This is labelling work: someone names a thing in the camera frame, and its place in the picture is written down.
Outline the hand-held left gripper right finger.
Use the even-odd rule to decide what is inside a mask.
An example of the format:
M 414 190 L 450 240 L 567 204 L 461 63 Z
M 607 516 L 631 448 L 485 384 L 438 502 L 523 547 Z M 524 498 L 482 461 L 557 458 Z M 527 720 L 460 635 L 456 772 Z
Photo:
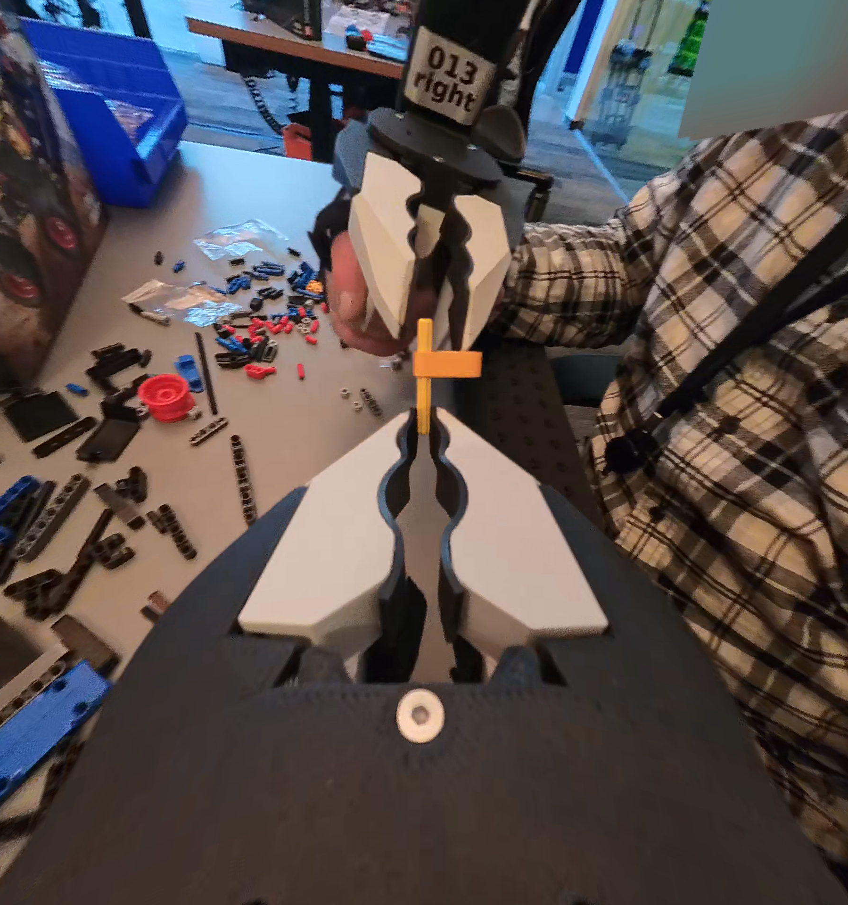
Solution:
M 545 487 L 445 409 L 432 411 L 439 613 L 454 681 L 482 681 L 514 647 L 603 634 L 609 619 Z

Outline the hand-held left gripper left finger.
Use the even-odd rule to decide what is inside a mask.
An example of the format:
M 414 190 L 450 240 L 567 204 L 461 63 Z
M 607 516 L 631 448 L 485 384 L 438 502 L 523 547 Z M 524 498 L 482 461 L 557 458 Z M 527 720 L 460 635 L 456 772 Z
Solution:
M 398 516 L 418 448 L 410 410 L 315 476 L 237 617 L 246 634 L 303 639 L 357 660 L 362 681 L 406 683 L 427 602 L 407 577 Z

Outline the orange thin toy beam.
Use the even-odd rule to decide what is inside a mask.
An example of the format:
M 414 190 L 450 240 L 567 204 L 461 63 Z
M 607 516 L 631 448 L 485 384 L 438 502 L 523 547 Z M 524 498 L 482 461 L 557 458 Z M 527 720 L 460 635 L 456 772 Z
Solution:
M 474 379 L 482 374 L 483 354 L 473 350 L 417 350 L 413 355 L 415 378 Z

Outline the yellow toy axle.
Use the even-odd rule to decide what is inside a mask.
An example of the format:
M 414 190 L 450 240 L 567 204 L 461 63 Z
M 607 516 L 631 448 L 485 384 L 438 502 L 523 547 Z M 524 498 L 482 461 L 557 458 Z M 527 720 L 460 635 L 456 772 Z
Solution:
M 431 379 L 426 373 L 426 364 L 432 351 L 433 321 L 429 318 L 421 318 L 418 320 L 417 348 L 414 355 L 418 434 L 421 436 L 427 436 L 430 432 Z

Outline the person's right forearm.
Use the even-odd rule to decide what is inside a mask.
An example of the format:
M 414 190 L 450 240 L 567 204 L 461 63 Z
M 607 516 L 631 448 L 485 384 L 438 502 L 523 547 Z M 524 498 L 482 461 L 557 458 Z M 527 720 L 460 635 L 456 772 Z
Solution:
M 619 346 L 644 307 L 658 252 L 651 232 L 618 218 L 527 226 L 487 329 L 546 347 Z

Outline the wooden background desk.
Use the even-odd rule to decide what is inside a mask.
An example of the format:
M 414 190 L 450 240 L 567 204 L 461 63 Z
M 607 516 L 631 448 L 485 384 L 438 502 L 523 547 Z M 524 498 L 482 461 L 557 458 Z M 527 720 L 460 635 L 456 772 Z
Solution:
M 279 25 L 254 21 L 249 14 L 234 8 L 192 5 L 184 18 L 189 32 L 195 35 L 392 80 L 403 74 L 402 64 L 351 51 L 330 33 L 325 32 L 321 41 L 308 41 Z

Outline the pile of black toy beams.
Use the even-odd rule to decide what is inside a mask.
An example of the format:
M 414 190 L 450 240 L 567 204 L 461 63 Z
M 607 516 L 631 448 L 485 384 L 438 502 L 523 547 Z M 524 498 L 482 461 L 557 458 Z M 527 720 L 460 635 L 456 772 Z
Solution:
M 123 343 L 115 343 L 93 350 L 91 357 L 92 361 L 85 369 L 85 376 L 93 388 L 102 394 L 101 416 L 78 418 L 75 423 L 34 440 L 38 441 L 38 444 L 30 450 L 33 458 L 41 461 L 69 444 L 75 444 L 78 440 L 82 440 L 83 443 L 104 420 L 138 420 L 143 424 L 150 417 L 147 408 L 137 397 L 137 389 L 143 381 L 152 377 L 149 366 L 156 357 L 153 351 L 147 347 L 127 347 Z M 15 393 L 37 390 L 39 389 L 0 390 L 0 401 Z M 1 412 L 0 416 L 8 423 Z M 13 559 L 14 546 L 66 484 L 66 481 L 42 480 L 33 474 L 25 474 L 18 478 L 30 475 L 37 478 L 42 486 L 9 515 L 9 525 L 15 529 L 15 539 L 6 545 L 0 545 L 0 589 L 4 591 L 7 599 L 23 607 L 25 617 L 35 621 L 53 620 L 62 614 L 94 564 L 98 563 L 104 569 L 113 570 L 135 556 L 135 551 L 123 535 L 105 534 L 113 519 L 118 520 L 129 531 L 139 530 L 149 522 L 161 535 L 172 539 L 176 549 L 185 559 L 192 560 L 197 555 L 197 550 L 169 505 L 159 505 L 155 510 L 146 512 L 139 509 L 139 506 L 145 503 L 148 494 L 148 477 L 144 469 L 132 467 L 122 481 L 97 484 L 93 483 L 90 471 L 76 473 L 82 473 L 90 479 L 90 490 L 82 500 L 89 493 L 93 494 L 94 499 L 101 505 L 99 519 L 86 535 L 68 571 L 47 569 L 12 583 L 10 580 L 13 571 L 18 565 L 26 564 Z

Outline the clear plastic bag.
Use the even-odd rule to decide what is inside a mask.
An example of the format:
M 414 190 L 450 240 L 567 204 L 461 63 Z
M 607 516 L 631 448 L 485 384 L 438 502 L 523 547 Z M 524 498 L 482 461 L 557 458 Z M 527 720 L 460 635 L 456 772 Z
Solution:
M 122 303 L 148 320 L 181 321 L 202 329 L 241 311 L 237 301 L 205 283 L 187 286 L 150 280 L 122 297 Z
M 287 255 L 291 239 L 266 221 L 251 219 L 206 232 L 193 244 L 211 261 L 233 261 L 248 255 Z

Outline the pile of small toy pins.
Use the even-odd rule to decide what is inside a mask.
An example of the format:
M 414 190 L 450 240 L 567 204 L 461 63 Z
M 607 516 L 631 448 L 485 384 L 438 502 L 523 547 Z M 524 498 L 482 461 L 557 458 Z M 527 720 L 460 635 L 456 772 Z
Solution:
M 287 255 L 248 255 L 235 260 L 216 260 L 207 275 L 188 275 L 185 261 L 176 262 L 169 277 L 156 279 L 172 285 L 205 283 L 225 291 L 241 306 L 241 311 L 194 330 L 209 334 L 208 344 L 224 352 L 251 356 L 253 361 L 270 362 L 276 355 L 280 337 L 303 334 L 316 339 L 323 307 L 323 287 L 319 270 L 297 249 Z

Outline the black curved toy panel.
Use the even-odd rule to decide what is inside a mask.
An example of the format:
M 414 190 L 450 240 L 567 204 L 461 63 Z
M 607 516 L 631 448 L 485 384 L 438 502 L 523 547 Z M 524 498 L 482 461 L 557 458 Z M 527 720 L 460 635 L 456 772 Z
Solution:
M 140 431 L 140 421 L 104 420 L 78 447 L 75 458 L 89 465 L 117 461 Z

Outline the grey long toy beam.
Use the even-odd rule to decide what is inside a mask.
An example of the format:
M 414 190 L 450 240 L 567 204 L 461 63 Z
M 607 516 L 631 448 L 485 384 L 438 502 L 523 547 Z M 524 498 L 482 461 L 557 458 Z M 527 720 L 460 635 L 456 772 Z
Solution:
M 73 474 L 16 543 L 12 550 L 13 559 L 26 563 L 37 559 L 56 537 L 90 487 L 88 477 L 82 473 Z

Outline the crumpled shiny plastic bag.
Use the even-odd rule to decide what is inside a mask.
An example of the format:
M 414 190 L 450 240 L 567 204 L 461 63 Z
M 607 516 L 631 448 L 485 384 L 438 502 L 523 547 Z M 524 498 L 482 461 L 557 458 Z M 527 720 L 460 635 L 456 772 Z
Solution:
M 154 112 L 148 107 L 132 104 L 126 100 L 113 97 L 107 90 L 75 74 L 66 65 L 50 62 L 44 58 L 38 60 L 46 84 L 53 91 L 60 104 L 66 119 L 71 123 L 70 110 L 82 105 L 80 99 L 74 100 L 74 96 L 94 96 L 112 114 L 113 119 L 122 128 L 125 135 L 135 146 L 141 137 L 141 131 L 155 118 Z

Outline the black square toy panel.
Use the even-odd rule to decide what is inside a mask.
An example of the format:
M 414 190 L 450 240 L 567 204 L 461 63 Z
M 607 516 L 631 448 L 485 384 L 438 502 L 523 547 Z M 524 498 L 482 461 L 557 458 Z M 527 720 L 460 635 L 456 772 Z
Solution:
M 0 412 L 24 443 L 51 435 L 78 420 L 68 401 L 56 391 L 12 394 L 0 401 Z

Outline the blue flat toy panel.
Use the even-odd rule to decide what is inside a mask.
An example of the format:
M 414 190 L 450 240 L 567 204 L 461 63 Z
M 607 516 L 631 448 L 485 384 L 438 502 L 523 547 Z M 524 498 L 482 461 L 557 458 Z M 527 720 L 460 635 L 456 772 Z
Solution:
M 112 687 L 80 662 L 0 727 L 0 805 L 101 707 Z

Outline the toy truck set box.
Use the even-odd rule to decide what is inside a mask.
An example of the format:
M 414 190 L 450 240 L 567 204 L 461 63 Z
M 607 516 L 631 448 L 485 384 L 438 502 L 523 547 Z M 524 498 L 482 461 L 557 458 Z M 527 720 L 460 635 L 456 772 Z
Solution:
M 33 385 L 107 220 L 41 63 L 0 2 L 0 393 Z

